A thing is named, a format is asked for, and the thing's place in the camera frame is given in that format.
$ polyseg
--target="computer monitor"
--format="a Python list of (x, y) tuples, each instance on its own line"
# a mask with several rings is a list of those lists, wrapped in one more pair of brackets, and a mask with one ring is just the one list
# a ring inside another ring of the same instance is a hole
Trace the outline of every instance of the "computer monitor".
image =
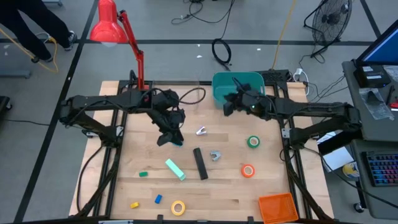
[(362, 65), (398, 65), (398, 20), (357, 59)]

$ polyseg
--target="electric fan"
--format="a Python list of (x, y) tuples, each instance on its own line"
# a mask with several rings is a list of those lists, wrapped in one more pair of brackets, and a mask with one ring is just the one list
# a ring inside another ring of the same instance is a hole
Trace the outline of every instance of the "electric fan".
[[(322, 0), (319, 6), (304, 20), (304, 27), (312, 30), (315, 44), (323, 48), (311, 54), (314, 57), (325, 51), (330, 45), (340, 41), (340, 37), (347, 27), (352, 11), (351, 0)], [(314, 14), (312, 27), (307, 19)]]

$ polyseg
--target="yellow cable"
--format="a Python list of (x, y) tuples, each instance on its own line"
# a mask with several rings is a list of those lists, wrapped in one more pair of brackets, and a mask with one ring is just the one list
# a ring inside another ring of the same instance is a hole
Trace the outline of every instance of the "yellow cable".
[[(13, 40), (8, 34), (6, 34), (1, 28), (0, 28), (0, 32), (5, 35), (8, 39), (10, 39), (15, 45), (17, 45), (17, 47), (19, 47), (25, 54), (27, 54), (31, 59), (35, 58), (33, 55), (31, 55), (25, 48), (23, 48), (20, 44), (18, 44), (17, 42), (15, 42), (15, 40)], [(41, 65), (43, 68), (47, 69), (50, 72), (53, 73), (58, 73), (58, 65), (55, 61), (55, 57), (57, 56), (57, 41), (53, 38), (50, 37), (49, 41), (53, 42), (55, 44), (55, 51), (54, 51), (54, 58), (53, 58), (53, 63), (55, 65), (55, 70), (48, 68), (47, 66), (45, 66), (43, 63), (39, 62), (39, 65)]]
[(279, 50), (279, 46), (280, 46), (280, 41), (282, 40), (282, 37), (284, 36), (285, 29), (287, 27), (287, 24), (290, 21), (290, 17), (292, 15), (292, 12), (293, 12), (295, 4), (296, 4), (296, 0), (293, 0), (292, 6), (290, 7), (289, 14), (287, 15), (287, 18), (286, 18), (286, 21), (285, 21), (285, 24), (284, 24), (284, 28), (282, 29), (282, 33), (280, 33), (280, 37), (279, 37), (279, 40), (278, 40), (278, 46), (276, 47), (276, 52), (275, 52), (274, 63), (272, 64), (272, 69), (274, 69), (274, 67), (275, 67), (276, 60), (278, 58), (278, 50)]

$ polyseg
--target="colorful keyboard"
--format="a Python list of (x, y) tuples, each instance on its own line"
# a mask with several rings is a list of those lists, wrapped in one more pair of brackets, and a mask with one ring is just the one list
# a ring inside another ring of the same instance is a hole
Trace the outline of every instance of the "colorful keyboard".
[(398, 152), (364, 152), (373, 186), (398, 185)]

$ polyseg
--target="red desk lamp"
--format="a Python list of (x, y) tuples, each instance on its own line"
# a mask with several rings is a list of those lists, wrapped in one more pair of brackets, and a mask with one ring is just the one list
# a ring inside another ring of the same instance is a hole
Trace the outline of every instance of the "red desk lamp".
[[(113, 0), (99, 0), (98, 2), (99, 21), (94, 26), (90, 34), (90, 40), (108, 43), (126, 43), (129, 42), (136, 60), (138, 62), (138, 89), (144, 89), (144, 52), (138, 48), (136, 38), (132, 33), (127, 13), (122, 10), (116, 11), (116, 4)], [(118, 24), (122, 22), (124, 30)]]

